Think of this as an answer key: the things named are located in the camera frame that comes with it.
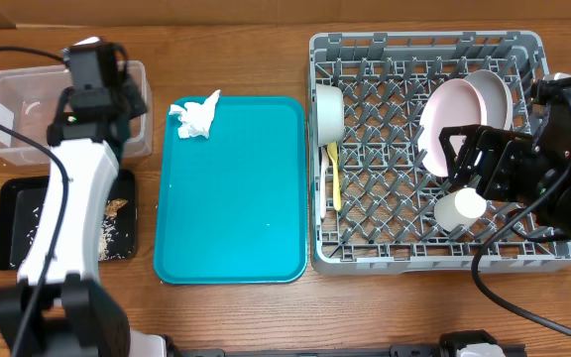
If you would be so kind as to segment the white ceramic mug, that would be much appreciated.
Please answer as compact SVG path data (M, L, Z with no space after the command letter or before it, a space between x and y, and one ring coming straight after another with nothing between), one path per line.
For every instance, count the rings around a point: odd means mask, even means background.
M434 217L444 230L452 231L458 225L470 227L487 209L487 200L472 187L464 187L437 200Z

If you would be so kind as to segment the large white round plate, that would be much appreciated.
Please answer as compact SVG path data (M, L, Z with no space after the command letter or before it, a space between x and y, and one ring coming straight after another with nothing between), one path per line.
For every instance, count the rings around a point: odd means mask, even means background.
M417 139L418 150L424 151L424 167L433 175L448 176L445 156L439 142L441 130L487 123L486 104L480 92L465 79L450 79L431 93L420 115L423 128Z

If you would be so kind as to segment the grey round plate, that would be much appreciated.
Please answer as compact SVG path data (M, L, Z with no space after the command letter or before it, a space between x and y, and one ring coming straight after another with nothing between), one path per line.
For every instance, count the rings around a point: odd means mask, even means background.
M488 126L510 130L513 123L513 97L506 83L494 72L480 69L468 74L465 80L482 95Z

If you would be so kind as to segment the white paper napkin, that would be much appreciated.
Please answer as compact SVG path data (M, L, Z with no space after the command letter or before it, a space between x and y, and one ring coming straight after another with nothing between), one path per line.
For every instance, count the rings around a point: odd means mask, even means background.
M215 117L215 110L221 90L215 90L202 103L186 102L183 105L172 104L169 115L176 116L180 122L177 134L180 139L203 137L208 139L210 127Z

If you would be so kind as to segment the brown food scrap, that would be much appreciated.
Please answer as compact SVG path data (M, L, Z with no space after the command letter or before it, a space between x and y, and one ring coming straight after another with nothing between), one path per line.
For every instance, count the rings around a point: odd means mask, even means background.
M124 207L128 203L128 200L125 198L116 198L110 200L104 210L104 215L107 218L116 218L118 215L118 211Z

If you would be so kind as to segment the yellow plastic spoon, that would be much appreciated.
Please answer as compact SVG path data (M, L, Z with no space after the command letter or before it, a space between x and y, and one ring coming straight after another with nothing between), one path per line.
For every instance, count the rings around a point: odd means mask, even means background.
M329 143L326 146L326 151L332 165L332 197L334 210L339 212L342 208L341 189L339 182L339 154L338 145L336 142Z

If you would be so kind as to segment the pale pink plastic fork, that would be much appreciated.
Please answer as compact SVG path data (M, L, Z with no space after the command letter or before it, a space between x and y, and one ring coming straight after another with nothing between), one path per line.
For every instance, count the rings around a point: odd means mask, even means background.
M320 218L324 219L327 211L326 196L326 171L329 168L329 158L324 147L319 148L320 153L320 183L319 183L319 208Z

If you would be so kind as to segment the grey bowl of rice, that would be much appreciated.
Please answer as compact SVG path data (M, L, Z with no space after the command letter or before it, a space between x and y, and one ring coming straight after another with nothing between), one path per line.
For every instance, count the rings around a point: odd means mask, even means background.
M318 145L339 142L344 135L344 100L338 87L316 85L315 114Z

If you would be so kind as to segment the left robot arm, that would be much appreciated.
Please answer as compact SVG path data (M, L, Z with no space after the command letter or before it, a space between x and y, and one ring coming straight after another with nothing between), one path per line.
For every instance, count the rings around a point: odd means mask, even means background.
M17 282L0 288L0 333L14 356L164 356L101 286L98 241L129 122L147 111L134 80L77 79L47 133L49 184Z

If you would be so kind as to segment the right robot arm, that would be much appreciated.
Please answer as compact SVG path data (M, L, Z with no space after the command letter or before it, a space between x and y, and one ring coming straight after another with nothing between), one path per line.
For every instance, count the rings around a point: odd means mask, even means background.
M571 238L571 74L536 80L530 98L541 109L531 134L479 124L439 130L448 176L456 186L477 178L485 199L529 206L538 224Z

